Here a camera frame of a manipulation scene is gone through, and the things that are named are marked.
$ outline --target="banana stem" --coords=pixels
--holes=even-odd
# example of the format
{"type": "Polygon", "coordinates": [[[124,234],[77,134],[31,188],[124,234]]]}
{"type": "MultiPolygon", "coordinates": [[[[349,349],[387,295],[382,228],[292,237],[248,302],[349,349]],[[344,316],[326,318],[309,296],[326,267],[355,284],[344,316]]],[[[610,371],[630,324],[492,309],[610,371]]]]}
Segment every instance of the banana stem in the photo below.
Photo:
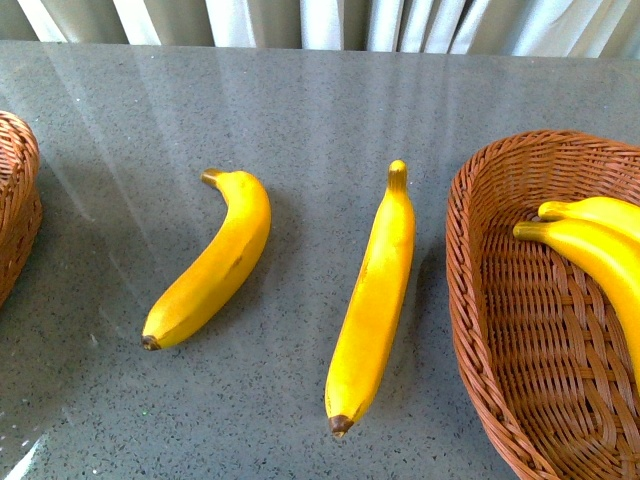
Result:
{"type": "Polygon", "coordinates": [[[544,238],[546,224],[542,222],[518,222],[513,227],[513,236],[518,240],[541,241],[544,238]]]}
{"type": "Polygon", "coordinates": [[[200,174],[200,180],[202,180],[207,185],[215,187],[218,185],[218,175],[220,175],[221,173],[222,171],[218,170],[217,168],[207,168],[200,174]]]}
{"type": "Polygon", "coordinates": [[[544,202],[538,208],[538,216],[544,220],[561,220],[568,209],[569,204],[566,202],[544,202]]]}
{"type": "Polygon", "coordinates": [[[407,190],[407,166],[402,160],[394,160],[389,165],[387,188],[391,191],[407,190]]]}

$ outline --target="wicker basket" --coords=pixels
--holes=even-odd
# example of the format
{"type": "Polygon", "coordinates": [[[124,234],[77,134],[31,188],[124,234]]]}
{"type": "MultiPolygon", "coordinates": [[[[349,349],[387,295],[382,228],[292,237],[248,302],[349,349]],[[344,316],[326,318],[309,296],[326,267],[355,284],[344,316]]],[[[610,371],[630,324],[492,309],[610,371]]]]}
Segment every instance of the wicker basket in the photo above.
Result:
{"type": "Polygon", "coordinates": [[[29,126],[0,111],[0,306],[22,271],[42,221],[35,179],[38,143],[29,126]]]}
{"type": "Polygon", "coordinates": [[[640,148],[577,131],[494,142],[455,176],[447,281],[460,374],[489,439],[523,479],[640,478],[640,402],[595,281],[512,228],[545,200],[640,205],[640,148]]]}

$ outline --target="banana bunch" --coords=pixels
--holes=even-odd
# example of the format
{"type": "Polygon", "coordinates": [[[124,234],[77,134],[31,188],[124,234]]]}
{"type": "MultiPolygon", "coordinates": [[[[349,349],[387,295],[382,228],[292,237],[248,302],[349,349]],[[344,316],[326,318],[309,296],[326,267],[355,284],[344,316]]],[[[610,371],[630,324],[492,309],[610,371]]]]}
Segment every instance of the banana bunch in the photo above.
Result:
{"type": "Polygon", "coordinates": [[[640,207],[610,197],[545,202],[543,222],[523,221],[513,235],[542,242],[589,274],[616,311],[640,379],[640,207]]]}

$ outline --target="white curtain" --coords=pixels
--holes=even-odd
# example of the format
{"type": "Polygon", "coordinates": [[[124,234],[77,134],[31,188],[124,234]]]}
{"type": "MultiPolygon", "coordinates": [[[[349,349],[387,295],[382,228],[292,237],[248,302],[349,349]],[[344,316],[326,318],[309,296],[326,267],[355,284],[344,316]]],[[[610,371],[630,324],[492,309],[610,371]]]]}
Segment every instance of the white curtain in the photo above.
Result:
{"type": "Polygon", "coordinates": [[[640,58],[640,0],[0,0],[0,39],[640,58]]]}

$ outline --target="banana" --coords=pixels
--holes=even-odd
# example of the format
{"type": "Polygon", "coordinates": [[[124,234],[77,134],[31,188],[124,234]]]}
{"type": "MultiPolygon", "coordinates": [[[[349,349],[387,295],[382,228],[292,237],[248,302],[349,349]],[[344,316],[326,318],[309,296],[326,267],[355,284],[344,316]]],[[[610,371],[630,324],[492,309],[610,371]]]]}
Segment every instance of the banana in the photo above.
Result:
{"type": "Polygon", "coordinates": [[[580,218],[606,225],[640,242],[640,207],[612,197],[589,197],[578,202],[545,202],[538,208],[543,220],[580,218]]]}
{"type": "Polygon", "coordinates": [[[409,280],[415,235],[407,168],[395,160],[327,374],[325,408],[336,437],[362,418],[382,380],[409,280]]]}
{"type": "Polygon", "coordinates": [[[207,323],[247,279],[269,236],[269,196],[256,177],[211,168],[200,178],[220,190],[227,215],[207,248],[149,311],[142,330],[147,350],[174,346],[207,323]]]}
{"type": "Polygon", "coordinates": [[[607,295],[622,326],[636,381],[640,379],[640,244],[583,219],[523,221],[513,235],[542,242],[589,274],[607,295]]]}

